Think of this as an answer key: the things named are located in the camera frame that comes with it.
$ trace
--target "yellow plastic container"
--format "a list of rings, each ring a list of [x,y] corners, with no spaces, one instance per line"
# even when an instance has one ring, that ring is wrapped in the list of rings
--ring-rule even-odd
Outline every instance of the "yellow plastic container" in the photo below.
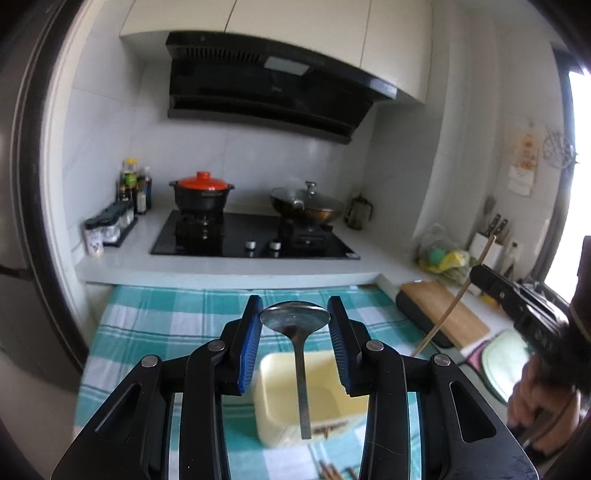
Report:
[[[267,447],[287,447],[343,434],[364,420],[367,397],[351,398],[340,384],[333,351],[304,353],[312,439],[302,440],[293,353],[271,353],[255,383],[256,429]]]

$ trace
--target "glass jar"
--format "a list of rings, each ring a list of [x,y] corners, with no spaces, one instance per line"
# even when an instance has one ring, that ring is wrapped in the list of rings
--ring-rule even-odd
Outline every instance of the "glass jar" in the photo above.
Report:
[[[105,249],[103,247],[102,228],[95,219],[89,219],[84,222],[84,236],[86,240],[86,250],[91,257],[100,257]]]
[[[107,218],[102,218],[99,224],[102,229],[103,243],[117,243],[117,241],[121,237],[121,228],[119,227],[118,218],[115,215]]]

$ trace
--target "metal ladle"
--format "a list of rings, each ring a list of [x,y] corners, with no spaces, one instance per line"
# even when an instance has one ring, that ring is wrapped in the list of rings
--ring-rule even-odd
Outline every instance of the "metal ladle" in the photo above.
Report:
[[[312,428],[310,427],[310,407],[306,390],[304,342],[311,333],[328,324],[330,312],[309,301],[290,300],[267,307],[261,312],[260,319],[266,327],[289,338],[294,347],[301,437],[302,439],[311,439]]]

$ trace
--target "stove knob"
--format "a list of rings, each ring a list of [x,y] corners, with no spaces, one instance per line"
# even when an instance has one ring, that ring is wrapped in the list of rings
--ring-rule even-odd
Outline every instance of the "stove knob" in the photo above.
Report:
[[[274,252],[281,250],[281,242],[279,240],[271,240],[269,242],[269,248]]]

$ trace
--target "wooden skewer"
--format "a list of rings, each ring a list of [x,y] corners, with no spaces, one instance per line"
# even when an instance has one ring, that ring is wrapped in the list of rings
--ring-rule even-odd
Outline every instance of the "wooden skewer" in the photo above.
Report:
[[[491,235],[488,238],[488,242],[486,242],[486,246],[484,247],[484,250],[482,250],[482,253],[478,257],[478,261],[477,261],[478,265],[480,265],[482,262],[484,262],[484,259],[486,258],[486,254],[491,249],[492,244],[495,243],[495,240],[496,240],[495,235]],[[423,351],[423,349],[427,346],[427,344],[432,340],[432,338],[435,336],[435,334],[442,327],[443,322],[446,321],[447,317],[449,317],[449,314],[452,312],[452,310],[456,307],[456,305],[458,304],[460,299],[466,293],[466,290],[470,286],[470,283],[472,283],[472,282],[470,281],[470,275],[468,275],[468,278],[463,283],[462,288],[460,288],[460,291],[457,293],[456,297],[449,304],[449,307],[447,308],[445,313],[441,316],[441,318],[439,318],[437,323],[433,326],[433,328],[427,334],[427,336],[423,339],[423,341],[421,343],[419,343],[419,346],[415,348],[415,350],[411,356],[417,356],[418,354],[420,354]]]

